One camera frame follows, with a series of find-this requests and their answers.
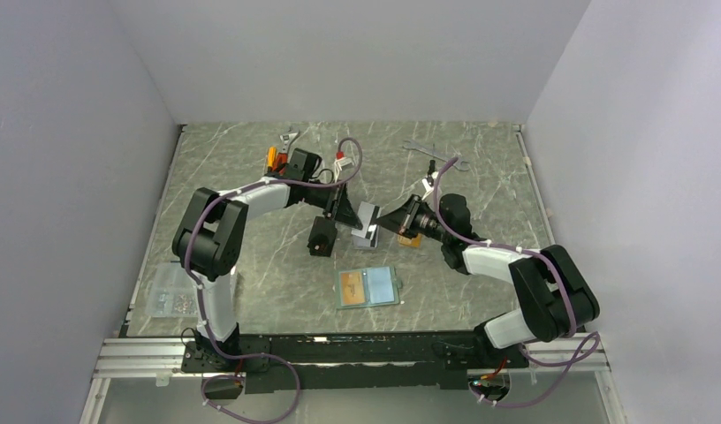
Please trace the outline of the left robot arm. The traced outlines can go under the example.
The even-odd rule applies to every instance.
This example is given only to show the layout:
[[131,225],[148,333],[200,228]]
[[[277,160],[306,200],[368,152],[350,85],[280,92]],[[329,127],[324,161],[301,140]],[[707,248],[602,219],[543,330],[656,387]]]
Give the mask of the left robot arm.
[[204,357],[216,370],[233,368],[241,353],[230,274],[249,221],[299,203],[320,208],[322,213],[313,223],[307,245],[310,253],[318,256],[330,255],[338,224],[361,229],[345,182],[321,182],[321,163],[319,155],[298,148],[288,159],[275,160],[264,177],[249,185],[225,192],[206,187],[194,192],[171,250],[192,280],[197,330],[209,341]]

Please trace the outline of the black VIP card stack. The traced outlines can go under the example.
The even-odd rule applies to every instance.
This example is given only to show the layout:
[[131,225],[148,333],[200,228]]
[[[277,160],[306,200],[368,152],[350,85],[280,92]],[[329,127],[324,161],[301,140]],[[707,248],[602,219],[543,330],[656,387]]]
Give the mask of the black VIP card stack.
[[330,257],[337,237],[338,230],[335,222],[324,216],[316,216],[308,237],[309,254]]

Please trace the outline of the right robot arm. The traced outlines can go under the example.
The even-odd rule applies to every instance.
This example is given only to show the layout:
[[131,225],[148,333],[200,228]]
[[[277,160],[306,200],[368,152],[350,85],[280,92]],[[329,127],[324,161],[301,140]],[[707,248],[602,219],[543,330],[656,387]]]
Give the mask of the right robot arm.
[[444,261],[460,274],[492,277],[513,286],[517,308],[474,330],[478,338],[472,345],[473,355],[485,367],[502,360],[507,348],[551,342],[600,314],[596,296],[563,246],[532,251],[493,244],[474,232],[462,195],[442,196],[437,209],[412,195],[375,223],[408,239],[423,236],[440,242]]

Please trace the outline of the green card holder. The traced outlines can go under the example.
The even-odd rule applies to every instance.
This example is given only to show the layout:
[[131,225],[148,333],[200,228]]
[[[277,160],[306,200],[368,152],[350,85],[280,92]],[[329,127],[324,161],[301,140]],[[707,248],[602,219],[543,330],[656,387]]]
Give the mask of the green card holder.
[[[354,270],[362,271],[364,274],[366,303],[362,305],[343,307],[340,303],[339,274],[341,272]],[[401,303],[399,297],[401,287],[402,281],[398,278],[395,268],[391,266],[340,270],[337,272],[336,283],[334,286],[337,309],[342,310],[398,305]]]

